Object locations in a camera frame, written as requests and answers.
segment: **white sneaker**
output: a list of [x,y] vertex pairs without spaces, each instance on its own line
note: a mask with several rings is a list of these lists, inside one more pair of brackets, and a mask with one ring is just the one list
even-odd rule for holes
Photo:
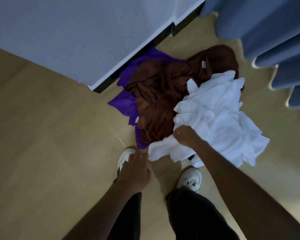
[[118,161],[118,168],[119,168],[119,171],[121,171],[123,165],[124,165],[124,162],[125,161],[129,161],[129,156],[131,154],[135,154],[136,153],[136,149],[132,148],[132,147],[128,147],[126,149],[124,149],[123,153],[121,154],[120,158],[119,158],[119,161]]
[[181,175],[177,188],[186,186],[194,192],[198,192],[202,181],[202,174],[198,168],[189,168]]

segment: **black pants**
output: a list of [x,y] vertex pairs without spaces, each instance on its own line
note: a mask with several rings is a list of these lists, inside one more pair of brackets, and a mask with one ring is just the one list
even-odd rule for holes
[[[108,239],[140,239],[141,192],[134,194],[117,218]],[[187,187],[166,197],[169,221],[181,239],[239,239],[213,203]]]

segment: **purple cloth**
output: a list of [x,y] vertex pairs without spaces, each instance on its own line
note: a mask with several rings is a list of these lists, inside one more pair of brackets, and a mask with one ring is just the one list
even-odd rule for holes
[[136,104],[136,96],[133,93],[128,93],[125,91],[125,87],[130,80],[133,72],[141,65],[142,62],[153,59],[153,60],[168,60],[172,61],[180,61],[179,59],[172,58],[171,56],[165,54],[157,50],[155,47],[151,47],[147,52],[144,53],[143,56],[138,57],[135,60],[132,60],[127,68],[125,68],[120,73],[120,78],[117,83],[118,86],[123,87],[123,91],[121,91],[114,99],[108,102],[109,105],[115,107],[125,116],[129,116],[129,125],[135,127],[136,133],[136,145],[139,149],[145,149],[149,144],[144,143],[141,140],[142,129],[138,128],[136,125],[136,119],[140,116]]

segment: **white garment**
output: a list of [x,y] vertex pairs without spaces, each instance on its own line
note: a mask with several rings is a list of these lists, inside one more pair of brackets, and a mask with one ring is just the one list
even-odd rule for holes
[[[244,78],[234,77],[234,71],[213,74],[200,88],[192,79],[188,80],[189,95],[174,108],[178,114],[173,119],[173,130],[180,125],[189,125],[236,167],[243,161],[254,166],[256,157],[263,152],[269,139],[262,136],[253,121],[239,111]],[[195,151],[179,144],[170,135],[162,141],[151,143],[148,153],[150,161],[170,155],[176,162],[187,159]],[[204,165],[198,155],[194,156],[191,164],[195,167]]]

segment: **brown cloth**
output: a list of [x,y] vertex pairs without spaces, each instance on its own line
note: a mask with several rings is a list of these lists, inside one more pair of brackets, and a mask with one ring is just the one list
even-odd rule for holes
[[[202,61],[205,61],[206,68],[202,68]],[[142,141],[160,141],[173,133],[173,118],[176,116],[173,109],[188,95],[187,81],[190,78],[199,86],[214,73],[234,70],[236,79],[238,67],[234,51],[226,45],[212,46],[186,61],[144,61],[126,86],[127,92],[136,95],[140,113],[137,127],[143,129]]]

